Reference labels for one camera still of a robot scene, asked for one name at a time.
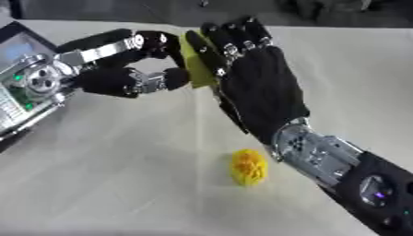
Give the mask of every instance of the screw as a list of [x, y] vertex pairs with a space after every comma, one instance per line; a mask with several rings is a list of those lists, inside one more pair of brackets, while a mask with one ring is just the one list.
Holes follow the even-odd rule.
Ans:
[[343, 174], [344, 174], [343, 170], [334, 171], [334, 175], [336, 175], [336, 176], [338, 176], [338, 177], [342, 177]]
[[40, 77], [45, 77], [47, 73], [44, 70], [39, 71], [39, 76]]
[[160, 42], [165, 43], [167, 40], [168, 39], [166, 38], [166, 36], [163, 33], [161, 33], [160, 34]]
[[225, 70], [223, 69], [223, 68], [220, 68], [220, 69], [218, 69], [217, 70], [217, 75], [219, 76], [219, 77], [223, 77], [223, 76], [225, 76]]
[[52, 85], [52, 81], [46, 80], [46, 81], [44, 82], [44, 85], [45, 85], [46, 87], [50, 87], [50, 86]]
[[33, 78], [33, 79], [31, 80], [31, 84], [34, 85], [34, 86], [39, 85], [39, 79]]

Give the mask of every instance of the robotic hand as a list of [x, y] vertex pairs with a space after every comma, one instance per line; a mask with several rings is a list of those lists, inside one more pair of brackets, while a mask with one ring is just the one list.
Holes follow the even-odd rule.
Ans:
[[[54, 47], [14, 22], [0, 29], [0, 150], [13, 145], [79, 89], [123, 98], [177, 89], [189, 82], [178, 37], [117, 29]], [[146, 75], [128, 64], [170, 56], [180, 66]]]
[[217, 78], [224, 112], [283, 161], [313, 179], [380, 235], [413, 235], [413, 175], [335, 136], [314, 132], [302, 91], [271, 35], [256, 18], [218, 26], [186, 40]]
[[[71, 41], [57, 48], [56, 58], [72, 66], [82, 65], [81, 73], [68, 81], [85, 92], [136, 98], [139, 94], [162, 89], [173, 90], [189, 82], [183, 68], [178, 38], [161, 31], [116, 29], [85, 39]], [[130, 67], [145, 58], [170, 56], [179, 66], [161, 73], [145, 75]]]

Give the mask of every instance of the background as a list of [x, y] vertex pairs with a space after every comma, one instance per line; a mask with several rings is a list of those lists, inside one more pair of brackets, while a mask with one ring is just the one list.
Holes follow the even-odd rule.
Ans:
[[127, 21], [199, 26], [255, 14], [275, 26], [390, 27], [413, 25], [410, 0], [1, 0], [22, 18]]

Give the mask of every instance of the robotic wrist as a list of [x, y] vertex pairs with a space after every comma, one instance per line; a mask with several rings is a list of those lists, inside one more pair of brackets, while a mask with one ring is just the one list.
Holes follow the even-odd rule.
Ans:
[[357, 147], [336, 136], [315, 133], [305, 118], [284, 125], [273, 137], [272, 156], [303, 173], [326, 189], [340, 183], [360, 164]]

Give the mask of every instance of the silver metal joint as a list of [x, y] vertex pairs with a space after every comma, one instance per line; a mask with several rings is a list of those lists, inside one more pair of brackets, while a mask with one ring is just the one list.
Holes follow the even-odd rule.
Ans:
[[245, 49], [248, 51], [255, 48], [255, 44], [252, 41], [244, 41], [243, 45], [245, 46]]
[[362, 150], [335, 136], [322, 136], [304, 123], [287, 124], [273, 139], [277, 161], [329, 188], [358, 166]]
[[274, 45], [274, 43], [269, 37], [264, 37], [260, 40], [260, 45], [263, 47], [268, 47]]
[[240, 57], [238, 53], [238, 48], [232, 43], [228, 43], [227, 45], [225, 45], [224, 55], [227, 58], [227, 62], [229, 65], [232, 64], [232, 62], [235, 61], [238, 57]]
[[55, 59], [67, 65], [82, 66], [132, 49], [140, 50], [144, 46], [144, 43], [144, 37], [136, 34], [121, 41], [105, 44], [99, 48], [92, 48], [86, 51], [74, 50], [68, 53], [57, 54]]
[[225, 71], [224, 68], [219, 68], [216, 74], [217, 74], [217, 77], [224, 77], [225, 75], [227, 75], [227, 72]]
[[125, 92], [127, 94], [145, 94], [164, 90], [166, 89], [165, 74], [165, 72], [157, 72], [147, 75], [133, 70], [129, 76], [136, 80], [136, 84], [132, 88], [124, 88]]

